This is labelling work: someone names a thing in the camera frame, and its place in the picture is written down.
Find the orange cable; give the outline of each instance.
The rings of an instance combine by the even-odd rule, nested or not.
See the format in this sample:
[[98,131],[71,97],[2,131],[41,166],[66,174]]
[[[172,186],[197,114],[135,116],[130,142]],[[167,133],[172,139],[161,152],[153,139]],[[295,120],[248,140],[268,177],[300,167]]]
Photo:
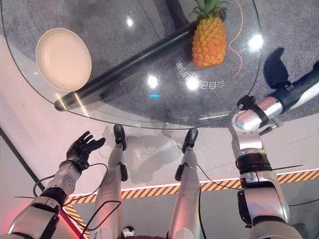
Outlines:
[[234,79],[238,76],[238,74],[239,74],[239,72],[241,71],[241,68],[242,68],[242,66],[243,66],[243,59],[242,59],[241,55],[240,55],[236,50],[234,50],[234,49],[231,47],[231,44],[232,44],[232,43],[237,39],[237,37],[239,36],[239,34],[240,34],[240,32],[241,32],[241,30],[242,30],[242,28],[243,28],[243,23],[244,23],[243,9],[241,8],[241,5],[239,4],[238,0],[235,0],[235,1],[237,2],[238,6],[239,6],[239,9],[240,9],[240,13],[241,13],[241,25],[240,25],[239,32],[237,33],[237,35],[235,36],[235,38],[232,39],[231,42],[228,44],[228,47],[229,47],[229,49],[231,49],[233,52],[235,52],[235,53],[237,54],[237,56],[239,56],[239,59],[240,59],[240,67],[239,67],[239,70],[237,71],[237,73],[236,73],[230,80],[228,80],[228,82],[231,82],[232,80],[234,80]]

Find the beige bowl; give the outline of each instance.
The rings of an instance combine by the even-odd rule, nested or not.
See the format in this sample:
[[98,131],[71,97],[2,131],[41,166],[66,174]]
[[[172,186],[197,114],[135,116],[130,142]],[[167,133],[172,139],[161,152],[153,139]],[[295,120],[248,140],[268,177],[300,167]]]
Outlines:
[[35,51],[43,78],[62,91],[76,91],[89,80],[92,63],[88,48],[74,32],[54,28],[44,33]]

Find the round glass tabletop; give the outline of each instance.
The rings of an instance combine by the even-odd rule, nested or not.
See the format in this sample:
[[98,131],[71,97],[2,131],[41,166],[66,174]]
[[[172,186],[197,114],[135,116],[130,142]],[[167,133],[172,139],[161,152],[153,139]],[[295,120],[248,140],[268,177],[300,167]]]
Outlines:
[[[223,4],[226,54],[221,64],[204,68],[192,56],[199,29],[196,14],[190,14],[193,0],[1,0],[1,13],[16,65],[57,110],[169,129],[200,127],[228,115],[254,85],[262,46],[257,10],[252,0]],[[88,83],[70,93],[49,85],[35,61],[38,40],[57,27],[79,35],[92,59]],[[221,38],[215,28],[202,31],[197,41],[203,34]],[[212,44],[207,54],[223,47],[218,40]]]

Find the hazard tape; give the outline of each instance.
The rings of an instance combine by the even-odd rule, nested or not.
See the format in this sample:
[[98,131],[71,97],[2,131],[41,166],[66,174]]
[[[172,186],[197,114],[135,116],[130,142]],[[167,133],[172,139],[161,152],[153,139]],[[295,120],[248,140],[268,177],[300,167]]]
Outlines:
[[[306,180],[314,180],[319,178],[319,170],[311,169],[305,170],[301,172],[292,172],[292,173],[280,173],[277,174],[277,178],[279,183],[292,183],[292,182],[300,182]],[[229,188],[241,188],[240,180],[231,179],[231,180],[220,180],[214,182],[202,182],[201,190],[202,191],[217,191],[217,190],[226,190]],[[138,189],[123,189],[121,192],[122,199],[131,199],[131,198],[143,198],[143,197],[153,197],[153,196],[161,196],[161,195],[171,195],[177,194],[179,190],[179,184],[171,185],[171,186],[154,186],[154,187],[144,187]],[[83,204],[83,203],[94,203],[96,201],[96,194],[92,195],[82,195],[82,196],[70,196],[64,207],[65,211],[74,217],[78,222],[77,223],[81,230],[86,226],[85,222],[82,220],[81,216],[76,212],[72,205],[75,204]],[[86,231],[85,235],[89,238],[89,232]]]
[[[86,227],[86,223],[83,221],[81,216],[78,214],[78,212],[75,210],[75,208],[69,204],[63,207],[64,211],[71,217],[71,219],[74,221],[74,223],[78,226],[78,228],[83,231]],[[84,235],[89,238],[90,233],[89,231],[85,231]]]

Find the pineapple leaves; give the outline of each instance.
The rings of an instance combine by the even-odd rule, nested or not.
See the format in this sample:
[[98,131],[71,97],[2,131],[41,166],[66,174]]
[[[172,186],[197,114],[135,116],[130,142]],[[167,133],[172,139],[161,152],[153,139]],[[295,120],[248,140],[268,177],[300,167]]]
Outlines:
[[200,10],[198,9],[197,6],[193,8],[193,10],[191,11],[191,13],[189,15],[191,15],[193,13],[196,13],[196,14],[200,15]]
[[205,14],[206,17],[220,17],[225,18],[227,8],[220,7],[221,4],[227,3],[225,0],[195,0],[197,6],[192,10],[191,13]]
[[204,12],[205,10],[205,0],[195,0],[197,5],[198,5],[198,9],[201,11],[201,12]]

